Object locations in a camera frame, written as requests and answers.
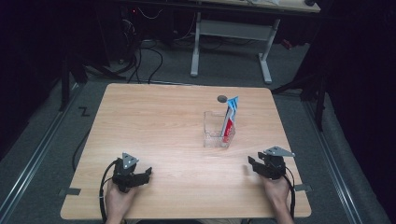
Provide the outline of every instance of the red object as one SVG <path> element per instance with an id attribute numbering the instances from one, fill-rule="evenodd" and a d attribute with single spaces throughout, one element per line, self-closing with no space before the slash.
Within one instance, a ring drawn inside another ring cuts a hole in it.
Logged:
<path id="1" fill-rule="evenodd" d="M 291 49 L 291 48 L 293 48 L 293 45 L 292 45 L 289 41 L 287 41 L 287 40 L 285 40 L 285 39 L 282 40 L 281 44 L 282 44 L 283 47 L 285 47 L 286 49 Z"/>
<path id="2" fill-rule="evenodd" d="M 223 143 L 228 143 L 228 141 L 230 139 L 229 136 L 230 136 L 232 128 L 233 128 L 233 121 L 231 120 L 231 118 L 228 118 L 227 124 L 225 126 L 225 132 L 224 132 L 224 136 L 223 136 Z"/>

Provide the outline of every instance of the dark background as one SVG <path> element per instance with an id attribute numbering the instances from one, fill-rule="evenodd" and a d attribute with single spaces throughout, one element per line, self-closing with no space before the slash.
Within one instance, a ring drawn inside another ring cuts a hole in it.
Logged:
<path id="1" fill-rule="evenodd" d="M 315 21 L 283 20 L 276 43 L 287 39 L 293 45 L 311 44 L 295 79 L 327 73 L 326 90 L 346 139 L 378 200 L 395 221 L 390 210 L 395 201 L 395 4 L 385 0 L 318 3 L 322 15 L 346 20 L 321 26 Z M 0 155 L 4 158 L 61 77 L 67 49 L 101 65 L 129 58 L 118 5 L 14 1 L 2 3 L 0 10 Z M 151 10 L 155 16 L 158 9 L 145 8 L 147 13 Z M 154 22 L 130 13 L 138 32 L 169 45 L 180 37 L 174 30 L 188 31 L 193 15 L 166 9 Z"/>

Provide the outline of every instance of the wooden table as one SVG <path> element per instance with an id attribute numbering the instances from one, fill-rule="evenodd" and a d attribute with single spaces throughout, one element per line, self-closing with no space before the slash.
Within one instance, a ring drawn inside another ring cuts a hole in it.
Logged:
<path id="1" fill-rule="evenodd" d="M 228 148 L 204 147 L 204 112 L 227 107 L 219 95 L 239 96 L 236 133 Z M 100 219 L 102 175 L 127 152 L 140 160 L 136 173 L 153 171 L 127 218 L 272 217 L 248 156 L 258 160 L 273 146 L 290 150 L 268 89 L 110 84 L 70 185 L 81 192 L 66 196 L 61 216 Z M 294 159 L 285 162 L 301 184 Z M 305 193 L 296 192 L 295 216 L 310 213 Z"/>

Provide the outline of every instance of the gray carpet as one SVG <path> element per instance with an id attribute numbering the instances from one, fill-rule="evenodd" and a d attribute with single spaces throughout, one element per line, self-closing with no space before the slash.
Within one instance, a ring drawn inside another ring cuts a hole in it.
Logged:
<path id="1" fill-rule="evenodd" d="M 154 42 L 145 42 L 146 47 Z M 259 43 L 249 43 L 249 49 Z M 203 44 L 198 77 L 190 77 L 191 46 L 174 45 L 173 47 L 157 44 L 152 49 L 158 50 L 163 56 L 163 65 L 154 74 L 152 84 L 158 82 L 174 82 L 193 85 L 218 85 L 242 87 L 266 87 L 274 89 L 290 82 L 301 63 L 309 46 L 296 47 L 291 50 L 274 45 L 268 57 L 268 64 L 273 76 L 273 84 L 263 83 L 262 72 L 257 56 L 246 50 L 244 46 L 235 44 L 221 45 L 217 43 Z M 161 61 L 160 56 L 150 50 L 142 49 L 142 63 L 138 72 L 139 79 L 145 82 Z M 121 65 L 113 64 L 111 69 L 117 70 Z M 106 85 L 115 81 L 103 76 L 90 75 L 88 83 L 80 87 L 81 93 L 70 105 L 64 115 L 58 132 L 49 144 L 49 150 L 20 201 L 13 210 L 8 223 L 100 223 L 100 220 L 68 221 L 62 220 L 60 211 L 64 196 L 59 195 L 66 189 L 73 178 L 72 158 L 84 135 L 91 128 L 96 111 L 101 102 Z M 318 137 L 312 118 L 306 112 L 306 104 L 298 97 L 299 91 L 287 91 L 275 95 L 279 111 L 291 149 L 303 182 L 312 190 L 307 192 L 312 207 L 312 215 L 307 218 L 296 218 L 296 223 L 349 223 L 346 210 L 322 152 L 322 143 Z M 60 107 L 60 85 L 57 85 L 50 98 L 33 114 L 29 125 L 18 142 L 7 156 L 0 162 L 0 202 L 3 202 L 12 190 L 18 176 L 32 157 L 35 149 L 43 138 L 46 130 L 58 115 Z M 361 215 L 361 223 L 389 223 L 382 207 L 376 201 L 370 185 L 361 173 L 354 160 L 332 111 L 331 101 L 326 99 L 326 110 L 323 117 L 322 133 L 327 140 L 332 154 L 336 158 L 339 169 L 351 189 L 351 195 Z M 274 223 L 272 219 L 256 219 L 256 224 Z"/>

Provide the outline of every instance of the small round object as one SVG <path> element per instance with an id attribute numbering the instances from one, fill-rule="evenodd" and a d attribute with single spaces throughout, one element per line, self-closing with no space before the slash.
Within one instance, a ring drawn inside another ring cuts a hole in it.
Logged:
<path id="1" fill-rule="evenodd" d="M 226 103 L 227 102 L 227 96 L 225 96 L 225 95 L 218 96 L 218 101 L 220 103 Z"/>

